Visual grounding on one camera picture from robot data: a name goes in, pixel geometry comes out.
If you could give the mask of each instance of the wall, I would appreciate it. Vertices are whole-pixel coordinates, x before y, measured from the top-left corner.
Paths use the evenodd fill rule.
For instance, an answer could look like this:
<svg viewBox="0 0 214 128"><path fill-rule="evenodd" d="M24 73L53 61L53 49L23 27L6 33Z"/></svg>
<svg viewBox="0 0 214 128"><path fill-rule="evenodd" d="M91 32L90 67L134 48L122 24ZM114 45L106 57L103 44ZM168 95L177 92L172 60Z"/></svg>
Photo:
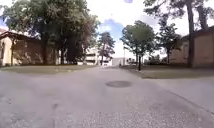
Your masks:
<svg viewBox="0 0 214 128"><path fill-rule="evenodd" d="M0 65L2 65L3 61L5 61L5 49L6 49L6 44L5 44L6 39L0 40Z"/></svg>
<svg viewBox="0 0 214 128"><path fill-rule="evenodd" d="M9 37L5 38L5 59L3 66L11 65L11 47L12 41ZM26 42L24 40L17 40L13 47L13 64L14 65L28 65L28 64L42 64L41 45L37 42ZM55 63L54 51L51 47L47 47L47 62L48 64Z"/></svg>
<svg viewBox="0 0 214 128"><path fill-rule="evenodd" d="M180 50L173 49L171 54L169 55L170 64L186 64L188 58L188 42L182 42L180 46Z"/></svg>
<svg viewBox="0 0 214 128"><path fill-rule="evenodd" d="M188 59L188 42L170 55L171 64L186 64ZM210 67L214 65L214 33L208 32L195 38L193 67Z"/></svg>
<svg viewBox="0 0 214 128"><path fill-rule="evenodd" d="M210 66L214 64L213 34L209 33L195 39L194 67Z"/></svg>

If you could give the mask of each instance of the grass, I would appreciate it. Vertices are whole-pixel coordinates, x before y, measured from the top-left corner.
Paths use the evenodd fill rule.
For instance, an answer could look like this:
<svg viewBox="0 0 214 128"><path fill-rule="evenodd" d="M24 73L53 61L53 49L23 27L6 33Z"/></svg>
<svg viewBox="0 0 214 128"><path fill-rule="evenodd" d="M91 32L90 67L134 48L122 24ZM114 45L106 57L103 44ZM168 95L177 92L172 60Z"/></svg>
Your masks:
<svg viewBox="0 0 214 128"><path fill-rule="evenodd" d="M200 78L214 76L212 69L188 69L169 66L144 66L141 71L137 71L136 66L125 66L127 69L144 79L181 79Z"/></svg>
<svg viewBox="0 0 214 128"><path fill-rule="evenodd" d="M67 73L75 70L92 68L95 66L88 65L67 65L67 66L13 66L1 68L1 71L23 73L23 74L57 74Z"/></svg>

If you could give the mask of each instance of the pathway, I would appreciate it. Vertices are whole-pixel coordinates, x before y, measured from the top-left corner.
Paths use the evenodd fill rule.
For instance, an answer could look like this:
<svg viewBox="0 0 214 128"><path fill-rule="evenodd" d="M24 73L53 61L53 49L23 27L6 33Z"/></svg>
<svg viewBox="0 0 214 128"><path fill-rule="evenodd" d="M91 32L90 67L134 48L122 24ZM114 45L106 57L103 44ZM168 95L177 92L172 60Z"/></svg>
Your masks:
<svg viewBox="0 0 214 128"><path fill-rule="evenodd" d="M114 81L128 86L112 87ZM101 127L214 128L214 115L120 69L39 77L0 72L0 128Z"/></svg>

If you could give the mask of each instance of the building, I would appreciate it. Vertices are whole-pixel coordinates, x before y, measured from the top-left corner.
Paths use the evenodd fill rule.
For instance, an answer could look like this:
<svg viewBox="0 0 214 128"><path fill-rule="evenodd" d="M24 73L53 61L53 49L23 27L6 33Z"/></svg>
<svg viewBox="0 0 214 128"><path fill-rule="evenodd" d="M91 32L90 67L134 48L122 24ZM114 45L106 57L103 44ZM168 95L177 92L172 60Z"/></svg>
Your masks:
<svg viewBox="0 0 214 128"><path fill-rule="evenodd" d="M194 61L193 67L214 66L214 26L207 30L199 30L194 33ZM177 41L180 50L172 50L169 62L171 64L187 64L189 42L188 36Z"/></svg>
<svg viewBox="0 0 214 128"><path fill-rule="evenodd" d="M90 48L87 50L85 60L87 65L101 65L102 57L97 48ZM112 66L112 59L103 57L103 66Z"/></svg>
<svg viewBox="0 0 214 128"><path fill-rule="evenodd" d="M42 64L41 41L0 29L0 66ZM56 63L56 52L47 46L47 63Z"/></svg>

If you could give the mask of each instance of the tree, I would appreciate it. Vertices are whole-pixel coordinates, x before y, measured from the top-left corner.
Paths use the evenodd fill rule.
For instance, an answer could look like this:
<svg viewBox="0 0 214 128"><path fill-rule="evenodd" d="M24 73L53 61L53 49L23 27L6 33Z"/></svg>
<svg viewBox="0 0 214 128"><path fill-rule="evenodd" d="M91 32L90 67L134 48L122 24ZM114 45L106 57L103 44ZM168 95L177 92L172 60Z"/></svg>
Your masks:
<svg viewBox="0 0 214 128"><path fill-rule="evenodd" d="M110 58L111 55L115 53L114 51L115 41L111 37L109 32L103 32L100 34L98 49L99 54L101 55L101 65L103 64L103 58Z"/></svg>
<svg viewBox="0 0 214 128"><path fill-rule="evenodd" d="M194 59L194 20L193 20L193 7L195 5L203 5L203 0L145 0L144 11L149 15L160 17L163 13L172 16L172 18L181 18L185 14L184 7L186 7L189 21L189 57L188 66L192 67ZM166 12L162 12L162 5L166 6ZM205 16L200 17L201 23L204 21L207 15L210 17L214 15L213 11L206 11Z"/></svg>
<svg viewBox="0 0 214 128"><path fill-rule="evenodd" d="M64 58L76 61L83 56L96 31L96 18L89 14L85 0L19 0L11 7L2 6L1 18L11 30L27 32L42 41L43 63L47 63L46 45L55 43Z"/></svg>
<svg viewBox="0 0 214 128"><path fill-rule="evenodd" d="M155 49L154 31L152 27L142 21L135 21L135 25L127 25L121 38L125 48L138 57L143 57L147 52L151 53Z"/></svg>
<svg viewBox="0 0 214 128"><path fill-rule="evenodd" d="M176 40L181 38L179 34L176 34L175 24L169 24L168 15L164 14L159 20L160 25L160 32L157 34L156 39L159 42L158 46L165 49L167 53L167 62L169 63L169 54L171 53L172 49L176 48Z"/></svg>

